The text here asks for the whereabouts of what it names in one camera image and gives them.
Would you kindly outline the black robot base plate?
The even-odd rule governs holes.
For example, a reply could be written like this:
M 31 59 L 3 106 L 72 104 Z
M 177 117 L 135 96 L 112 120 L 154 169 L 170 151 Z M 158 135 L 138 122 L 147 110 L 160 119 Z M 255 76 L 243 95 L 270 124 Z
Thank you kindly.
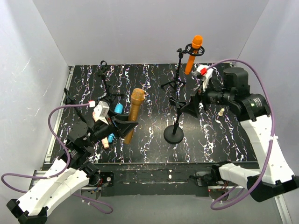
M 82 188 L 80 194 L 99 199 L 110 196 L 195 195 L 216 199 L 228 183 L 206 183 L 201 177 L 211 172 L 208 163 L 97 163 L 100 183 Z

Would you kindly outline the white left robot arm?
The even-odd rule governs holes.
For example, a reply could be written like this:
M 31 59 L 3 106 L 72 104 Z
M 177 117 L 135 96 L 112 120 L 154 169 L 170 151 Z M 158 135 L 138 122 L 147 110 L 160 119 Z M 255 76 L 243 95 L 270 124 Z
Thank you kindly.
M 71 127 L 64 150 L 54 160 L 44 176 L 35 176 L 37 183 L 18 199 L 11 199 L 7 208 L 21 224 L 44 224 L 51 212 L 65 199 L 88 184 L 100 180 L 97 166 L 88 161 L 93 147 L 113 133 L 124 138 L 137 125 L 127 115 L 109 112 L 107 124 L 97 121 L 90 127 L 77 121 Z

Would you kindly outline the blue toy microphone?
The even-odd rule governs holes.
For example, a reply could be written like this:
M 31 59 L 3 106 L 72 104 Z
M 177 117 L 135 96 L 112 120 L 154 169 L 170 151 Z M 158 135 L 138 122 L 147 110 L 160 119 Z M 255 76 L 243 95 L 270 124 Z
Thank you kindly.
M 122 114 L 123 113 L 123 105 L 121 103 L 118 103 L 114 108 L 114 112 L 117 114 Z M 112 143 L 114 138 L 115 138 L 115 135 L 113 133 L 111 133 L 108 136 L 108 143 Z

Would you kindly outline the black round-base clamp stand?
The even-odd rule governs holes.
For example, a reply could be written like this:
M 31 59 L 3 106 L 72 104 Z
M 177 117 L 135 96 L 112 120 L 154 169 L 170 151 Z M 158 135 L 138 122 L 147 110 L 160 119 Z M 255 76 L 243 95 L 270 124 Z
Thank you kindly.
M 186 102 L 178 101 L 174 97 L 169 97 L 171 106 L 176 107 L 176 119 L 173 125 L 169 125 L 164 130 L 164 139 L 170 144 L 178 144 L 184 138 L 183 129 L 179 127 L 179 118 L 182 114 L 181 110 L 186 105 Z

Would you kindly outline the black tripod shock-mount stand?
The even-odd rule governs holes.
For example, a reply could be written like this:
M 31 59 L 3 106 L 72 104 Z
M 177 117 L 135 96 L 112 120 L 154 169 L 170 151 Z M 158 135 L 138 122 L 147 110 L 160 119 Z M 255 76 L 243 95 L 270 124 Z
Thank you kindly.
M 190 56 L 202 56 L 205 53 L 205 49 L 202 47 L 201 43 L 200 44 L 189 43 L 185 46 L 185 49 L 179 48 L 179 49 L 177 49 L 177 52 L 178 52 L 179 61 L 178 61 L 178 67 L 175 72 L 175 77 L 171 81 L 160 85 L 161 89 L 164 89 L 164 87 L 169 85 L 173 89 L 176 99 L 178 99 L 178 93 L 179 93 L 178 88 L 181 85 L 185 86 L 185 84 L 186 84 L 186 82 L 183 82 L 179 79 L 180 66 L 181 66 L 181 61 L 182 61 L 182 58 L 184 57 L 184 54 L 188 54 Z

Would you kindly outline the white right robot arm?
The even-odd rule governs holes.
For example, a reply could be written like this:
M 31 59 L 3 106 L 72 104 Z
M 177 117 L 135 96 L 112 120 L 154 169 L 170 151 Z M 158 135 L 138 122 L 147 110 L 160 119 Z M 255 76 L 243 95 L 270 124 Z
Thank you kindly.
M 204 109 L 208 105 L 228 106 L 246 132 L 261 169 L 254 172 L 224 161 L 212 166 L 211 179 L 238 184 L 250 190 L 257 202 L 297 189 L 299 178 L 285 161 L 277 137 L 271 134 L 273 116 L 269 104 L 263 95 L 250 93 L 248 72 L 240 67 L 225 69 L 221 90 L 212 88 L 213 69 L 200 65 L 195 74 L 201 83 L 183 112 L 198 117 L 200 103 Z

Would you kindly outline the black small tripod stand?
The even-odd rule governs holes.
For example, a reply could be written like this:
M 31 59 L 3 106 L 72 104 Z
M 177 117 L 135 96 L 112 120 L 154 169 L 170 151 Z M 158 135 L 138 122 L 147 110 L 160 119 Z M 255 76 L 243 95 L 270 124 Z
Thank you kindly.
M 109 104 L 112 104 L 116 98 L 120 98 L 123 99 L 124 98 L 124 94 L 112 94 L 110 92 L 110 85 L 107 84 L 107 79 L 106 79 L 106 73 L 108 71 L 108 65 L 107 62 L 105 60 L 102 60 L 100 62 L 100 70 L 98 73 L 98 76 L 101 78 L 103 84 L 104 84 L 104 88 L 105 88 L 105 95 L 102 97 L 98 97 L 98 102 L 100 101 L 106 101 Z

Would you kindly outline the gold toy microphone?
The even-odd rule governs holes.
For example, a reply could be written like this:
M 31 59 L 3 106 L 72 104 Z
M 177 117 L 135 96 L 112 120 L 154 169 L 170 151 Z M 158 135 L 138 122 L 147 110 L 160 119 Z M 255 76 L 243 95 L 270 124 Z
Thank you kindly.
M 137 121 L 140 106 L 145 100 L 145 91 L 140 88 L 135 88 L 131 94 L 131 108 L 128 115 L 128 121 Z

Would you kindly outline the orange toy microphone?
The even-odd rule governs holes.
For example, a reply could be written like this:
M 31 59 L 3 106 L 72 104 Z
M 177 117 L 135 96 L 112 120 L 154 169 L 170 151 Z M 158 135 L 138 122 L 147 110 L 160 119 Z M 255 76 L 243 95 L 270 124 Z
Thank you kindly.
M 196 56 L 202 55 L 202 42 L 202 36 L 196 35 L 194 36 L 191 44 L 189 44 L 186 48 L 186 51 L 189 54 L 189 58 L 185 68 L 186 75 L 188 75 L 191 72 Z

